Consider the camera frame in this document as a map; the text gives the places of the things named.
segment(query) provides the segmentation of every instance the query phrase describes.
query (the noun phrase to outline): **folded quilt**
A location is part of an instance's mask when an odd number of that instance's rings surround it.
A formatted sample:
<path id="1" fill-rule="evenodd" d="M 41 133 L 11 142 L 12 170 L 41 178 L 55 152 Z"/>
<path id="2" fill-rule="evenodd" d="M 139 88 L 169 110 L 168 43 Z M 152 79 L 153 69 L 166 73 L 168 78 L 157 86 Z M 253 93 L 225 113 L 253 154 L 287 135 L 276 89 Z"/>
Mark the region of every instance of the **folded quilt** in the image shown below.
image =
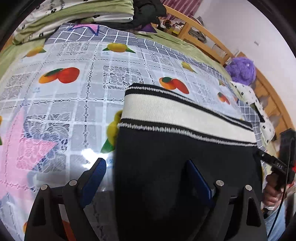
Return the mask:
<path id="1" fill-rule="evenodd" d="M 98 21 L 133 19 L 132 0 L 47 0 L 35 9 L 14 32 L 13 43 L 41 38 L 55 31 L 63 22 L 95 17 Z"/>

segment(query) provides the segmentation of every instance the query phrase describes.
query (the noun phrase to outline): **pillow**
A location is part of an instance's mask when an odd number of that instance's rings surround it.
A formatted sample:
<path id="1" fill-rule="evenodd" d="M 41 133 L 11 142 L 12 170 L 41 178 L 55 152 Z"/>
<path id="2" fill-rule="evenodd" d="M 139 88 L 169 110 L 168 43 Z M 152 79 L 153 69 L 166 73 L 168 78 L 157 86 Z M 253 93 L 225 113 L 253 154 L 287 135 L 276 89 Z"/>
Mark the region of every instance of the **pillow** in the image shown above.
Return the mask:
<path id="1" fill-rule="evenodd" d="M 230 82 L 231 87 L 236 90 L 240 99 L 244 101 L 246 104 L 250 105 L 259 115 L 260 117 L 260 130 L 262 133 L 262 137 L 264 142 L 269 143 L 275 134 L 274 126 L 269 120 L 267 114 L 264 111 L 261 103 L 259 102 L 257 96 L 255 95 L 253 89 L 249 86 L 237 83 Z"/>

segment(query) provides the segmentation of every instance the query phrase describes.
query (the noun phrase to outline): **striped curtain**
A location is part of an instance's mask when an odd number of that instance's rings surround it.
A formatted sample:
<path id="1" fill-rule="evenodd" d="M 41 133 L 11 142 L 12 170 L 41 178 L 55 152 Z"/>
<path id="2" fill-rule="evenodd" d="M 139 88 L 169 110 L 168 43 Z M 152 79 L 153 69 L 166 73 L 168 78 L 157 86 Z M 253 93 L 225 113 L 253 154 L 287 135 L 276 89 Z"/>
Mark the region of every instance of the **striped curtain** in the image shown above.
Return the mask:
<path id="1" fill-rule="evenodd" d="M 167 5 L 180 13 L 190 17 L 193 16 L 198 7 L 200 6 L 202 0 L 161 0 L 163 5 Z M 168 14 L 166 19 L 172 20 L 175 17 Z"/>

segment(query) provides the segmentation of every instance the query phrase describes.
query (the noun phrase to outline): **metal screw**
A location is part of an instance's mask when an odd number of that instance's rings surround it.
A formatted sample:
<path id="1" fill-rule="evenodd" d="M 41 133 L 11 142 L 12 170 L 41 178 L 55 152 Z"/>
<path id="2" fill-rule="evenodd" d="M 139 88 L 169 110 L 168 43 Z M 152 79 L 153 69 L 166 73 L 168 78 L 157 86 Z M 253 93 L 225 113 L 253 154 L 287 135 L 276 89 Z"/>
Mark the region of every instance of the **metal screw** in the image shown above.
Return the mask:
<path id="1" fill-rule="evenodd" d="M 71 180 L 70 182 L 69 182 L 69 185 L 70 186 L 75 186 L 77 184 L 77 181 L 76 180 Z"/>
<path id="2" fill-rule="evenodd" d="M 250 185 L 246 185 L 245 188 L 248 190 L 248 191 L 251 191 L 252 190 L 252 187 Z"/>
<path id="3" fill-rule="evenodd" d="M 224 185 L 224 182 L 221 181 L 221 180 L 217 180 L 217 181 L 216 181 L 216 184 L 217 184 L 218 186 L 222 187 L 222 186 Z"/>
<path id="4" fill-rule="evenodd" d="M 40 189 L 41 189 L 42 191 L 44 191 L 46 188 L 47 188 L 47 185 L 46 185 L 46 184 L 43 184 L 43 185 L 41 186 Z"/>

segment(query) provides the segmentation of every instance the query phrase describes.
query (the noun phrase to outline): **purple plush toy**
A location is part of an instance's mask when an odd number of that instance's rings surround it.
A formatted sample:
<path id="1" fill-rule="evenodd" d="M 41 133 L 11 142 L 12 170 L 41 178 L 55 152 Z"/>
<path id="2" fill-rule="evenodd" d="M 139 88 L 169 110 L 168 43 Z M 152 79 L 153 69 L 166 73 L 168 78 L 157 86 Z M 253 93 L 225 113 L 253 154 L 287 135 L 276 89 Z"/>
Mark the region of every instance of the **purple plush toy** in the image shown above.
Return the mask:
<path id="1" fill-rule="evenodd" d="M 227 65 L 225 69 L 234 82 L 250 85 L 256 79 L 256 68 L 254 63 L 252 60 L 245 57 L 233 58 L 231 63 Z"/>

